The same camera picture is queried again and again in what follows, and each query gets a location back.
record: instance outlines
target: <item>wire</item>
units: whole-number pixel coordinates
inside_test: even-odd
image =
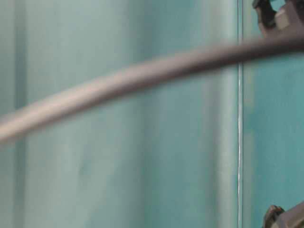
[[[0,145],[89,108],[194,73],[304,51],[304,32],[145,62],[21,108],[0,120]]]

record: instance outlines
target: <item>vertical line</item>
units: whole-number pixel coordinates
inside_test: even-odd
[[[237,39],[243,40],[243,0],[237,0]],[[237,164],[237,227],[242,228],[243,218],[243,63],[238,64],[237,82],[237,131],[238,131],[238,164]]]
[[[14,0],[14,61],[15,61],[15,108],[19,109],[27,102],[27,66],[26,66],[26,0]],[[24,227],[25,200],[25,161],[26,141],[21,139],[15,147],[15,186],[14,186],[14,215],[13,227]]]

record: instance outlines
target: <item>teal surface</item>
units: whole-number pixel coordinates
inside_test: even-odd
[[[0,12],[1,115],[143,60],[238,38],[236,0],[1,0]],[[238,69],[210,75],[1,148],[0,226],[235,228]]]
[[[284,1],[273,2],[278,9]],[[244,35],[260,37],[244,6]],[[304,200],[304,58],[284,56],[244,68],[243,224],[262,225],[271,204],[289,209]]]

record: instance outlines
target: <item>black cable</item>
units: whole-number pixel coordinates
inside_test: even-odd
[[[0,144],[16,139],[68,116],[127,94],[226,67],[304,50],[304,33],[268,38],[207,52],[192,51],[163,60],[145,62],[104,78],[69,89],[17,110],[0,120]]]

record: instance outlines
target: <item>teal wall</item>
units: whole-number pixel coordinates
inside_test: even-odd
[[[237,8],[237,0],[0,0],[0,114],[143,60],[235,42]],[[0,226],[235,228],[238,69],[210,75],[1,148]]]
[[[275,9],[283,0],[273,2]],[[261,36],[250,2],[244,37]],[[304,200],[303,55],[244,67],[243,224],[261,227],[272,204],[289,209]]]

